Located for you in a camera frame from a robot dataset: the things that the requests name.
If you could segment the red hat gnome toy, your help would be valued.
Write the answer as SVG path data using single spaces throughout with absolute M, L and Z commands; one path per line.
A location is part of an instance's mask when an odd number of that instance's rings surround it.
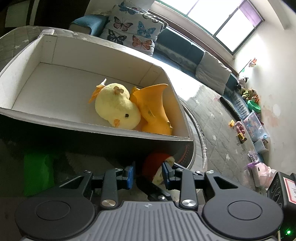
M 175 158 L 165 153 L 153 153 L 148 156 L 143 167 L 143 176 L 148 178 L 148 180 L 157 186 L 162 184 L 164 181 L 162 175 L 162 163 L 164 161 L 167 161 L 172 167 L 175 162 Z

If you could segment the orange plastic dinosaur toy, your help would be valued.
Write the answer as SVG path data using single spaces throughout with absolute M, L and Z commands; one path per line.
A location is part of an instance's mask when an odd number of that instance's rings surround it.
M 173 127 L 163 106 L 163 91 L 167 84 L 151 85 L 142 89 L 132 88 L 130 100 L 136 104 L 142 116 L 137 128 L 142 132 L 171 135 Z

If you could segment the yellow plush chick toy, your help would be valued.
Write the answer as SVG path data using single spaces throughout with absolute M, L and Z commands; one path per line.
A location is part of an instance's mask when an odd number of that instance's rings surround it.
M 140 111 L 130 100 L 130 93 L 119 83 L 106 84 L 104 79 L 93 91 L 89 103 L 95 102 L 97 114 L 112 127 L 133 130 L 141 120 Z

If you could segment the pink plastic bag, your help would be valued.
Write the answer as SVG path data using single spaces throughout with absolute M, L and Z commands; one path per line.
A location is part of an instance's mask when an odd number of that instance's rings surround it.
M 268 188 L 277 173 L 275 169 L 266 166 L 262 162 L 252 162 L 247 165 L 247 168 L 252 172 L 256 187 Z

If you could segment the clear plastic storage bin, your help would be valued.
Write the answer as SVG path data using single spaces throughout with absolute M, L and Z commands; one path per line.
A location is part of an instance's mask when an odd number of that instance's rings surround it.
M 259 121 L 255 111 L 252 111 L 243 120 L 243 124 L 246 127 L 246 130 L 248 131 L 253 142 L 257 142 L 258 140 L 261 140 L 263 138 L 269 140 L 269 134 Z

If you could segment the yellow toy truck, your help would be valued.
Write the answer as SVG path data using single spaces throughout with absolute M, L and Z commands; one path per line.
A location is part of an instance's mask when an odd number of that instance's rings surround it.
M 241 144 L 243 144 L 244 142 L 247 141 L 247 138 L 241 132 L 238 133 L 237 137 L 238 137 L 239 141 L 241 142 Z

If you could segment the green object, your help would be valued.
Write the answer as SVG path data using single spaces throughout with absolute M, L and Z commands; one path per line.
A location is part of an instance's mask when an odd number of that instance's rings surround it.
M 25 154 L 23 159 L 23 194 L 34 196 L 54 186 L 52 159 L 44 153 Z

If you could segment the pile of plush toys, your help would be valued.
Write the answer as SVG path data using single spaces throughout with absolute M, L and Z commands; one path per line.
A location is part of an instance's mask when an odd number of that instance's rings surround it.
M 249 100 L 258 103 L 259 102 L 259 97 L 257 94 L 257 91 L 255 89 L 247 89 L 246 83 L 248 81 L 248 77 L 243 77 L 238 80 L 238 91 L 239 94 L 242 96 L 242 98 L 248 102 Z

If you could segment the white lined cardboard box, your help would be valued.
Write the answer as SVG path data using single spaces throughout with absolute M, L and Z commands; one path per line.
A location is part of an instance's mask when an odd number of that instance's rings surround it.
M 22 49 L 1 71 L 1 115 L 83 133 L 164 141 L 190 141 L 184 109 L 172 85 L 163 93 L 173 134 L 117 130 L 89 103 L 96 85 L 126 88 L 171 83 L 153 58 L 125 46 L 98 40 L 43 35 Z

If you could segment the grey sofa cushion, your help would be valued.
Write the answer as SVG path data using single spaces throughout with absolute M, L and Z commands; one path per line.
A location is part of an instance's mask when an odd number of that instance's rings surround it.
M 198 80 L 220 95 L 224 94 L 230 75 L 231 70 L 207 51 L 197 65 L 195 73 Z

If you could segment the blue sofa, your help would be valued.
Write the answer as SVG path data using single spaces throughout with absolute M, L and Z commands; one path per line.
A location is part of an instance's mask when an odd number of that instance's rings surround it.
M 107 16 L 88 15 L 75 19 L 69 30 L 99 37 L 109 22 Z M 205 50 L 195 42 L 173 28 L 166 27 L 156 41 L 153 57 L 195 78 L 196 68 L 204 53 Z M 237 81 L 236 76 L 230 74 L 223 97 L 232 103 L 239 117 L 245 119 L 250 110 L 238 92 Z

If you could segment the butterfly print pillow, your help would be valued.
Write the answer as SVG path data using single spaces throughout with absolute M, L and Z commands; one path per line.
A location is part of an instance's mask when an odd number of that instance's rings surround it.
M 152 56 L 158 36 L 167 26 L 162 18 L 122 1 L 113 7 L 100 38 Z

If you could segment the window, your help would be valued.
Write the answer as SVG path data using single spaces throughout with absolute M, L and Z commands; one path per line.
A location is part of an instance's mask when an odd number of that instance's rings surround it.
M 234 54 L 264 21 L 251 1 L 159 1 L 192 21 Z

